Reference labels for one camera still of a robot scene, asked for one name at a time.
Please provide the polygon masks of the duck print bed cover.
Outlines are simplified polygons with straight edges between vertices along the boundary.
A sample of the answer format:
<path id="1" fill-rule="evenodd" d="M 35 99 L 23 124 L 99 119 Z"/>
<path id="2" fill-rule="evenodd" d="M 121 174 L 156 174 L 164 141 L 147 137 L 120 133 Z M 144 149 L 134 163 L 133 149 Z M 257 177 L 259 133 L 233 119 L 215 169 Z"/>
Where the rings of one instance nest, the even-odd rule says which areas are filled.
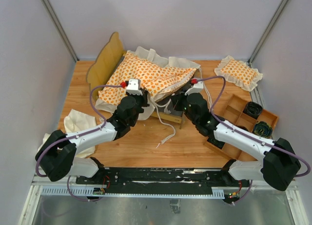
<path id="1" fill-rule="evenodd" d="M 139 115 L 140 121 L 148 119 L 155 110 L 167 108 L 160 105 L 172 93 L 176 92 L 196 74 L 201 74 L 200 65 L 185 58 L 164 58 L 155 50 L 137 47 L 136 51 L 128 50 L 112 70 L 100 66 L 96 72 L 97 80 L 106 88 L 96 92 L 96 109 L 113 113 L 122 98 L 126 96 L 122 88 L 112 88 L 129 79 L 139 79 L 141 87 L 148 91 L 149 107 Z"/>

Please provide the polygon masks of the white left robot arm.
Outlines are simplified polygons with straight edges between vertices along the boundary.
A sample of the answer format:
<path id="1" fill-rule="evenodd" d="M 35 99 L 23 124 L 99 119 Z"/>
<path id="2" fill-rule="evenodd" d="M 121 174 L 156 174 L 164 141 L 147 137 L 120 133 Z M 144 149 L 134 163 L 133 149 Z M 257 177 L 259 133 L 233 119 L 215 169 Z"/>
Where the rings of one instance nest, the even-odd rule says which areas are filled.
<path id="1" fill-rule="evenodd" d="M 79 158 L 77 154 L 125 136 L 137 123 L 144 107 L 148 107 L 147 95 L 128 94 L 102 124 L 80 132 L 54 131 L 35 156 L 36 174 L 52 182 L 66 176 L 83 176 L 94 184 L 102 182 L 104 171 L 100 169 L 100 162 L 94 158 Z"/>

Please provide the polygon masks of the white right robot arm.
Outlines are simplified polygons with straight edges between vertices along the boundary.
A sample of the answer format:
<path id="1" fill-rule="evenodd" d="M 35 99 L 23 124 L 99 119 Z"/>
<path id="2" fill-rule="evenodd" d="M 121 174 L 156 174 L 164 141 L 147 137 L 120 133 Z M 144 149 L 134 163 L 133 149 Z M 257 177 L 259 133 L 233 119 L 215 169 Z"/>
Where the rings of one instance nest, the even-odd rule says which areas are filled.
<path id="1" fill-rule="evenodd" d="M 284 191 L 301 168 L 286 139 L 274 141 L 259 137 L 216 116 L 200 93 L 180 93 L 172 96 L 172 102 L 174 109 L 184 112 L 202 136 L 232 145 L 255 158 L 252 162 L 233 160 L 221 173 L 225 185 L 232 186 L 238 180 L 263 180 L 274 189 Z"/>

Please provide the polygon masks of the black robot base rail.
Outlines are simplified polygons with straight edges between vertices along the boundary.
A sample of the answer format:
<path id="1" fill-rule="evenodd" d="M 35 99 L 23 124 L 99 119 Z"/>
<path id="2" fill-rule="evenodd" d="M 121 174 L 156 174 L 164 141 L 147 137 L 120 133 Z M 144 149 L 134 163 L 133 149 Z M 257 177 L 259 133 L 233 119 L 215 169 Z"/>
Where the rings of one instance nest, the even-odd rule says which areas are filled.
<path id="1" fill-rule="evenodd" d="M 42 195 L 225 199 L 239 197 L 250 181 L 235 180 L 221 169 L 101 167 L 92 177 L 71 176 L 56 182 L 34 177 Z"/>

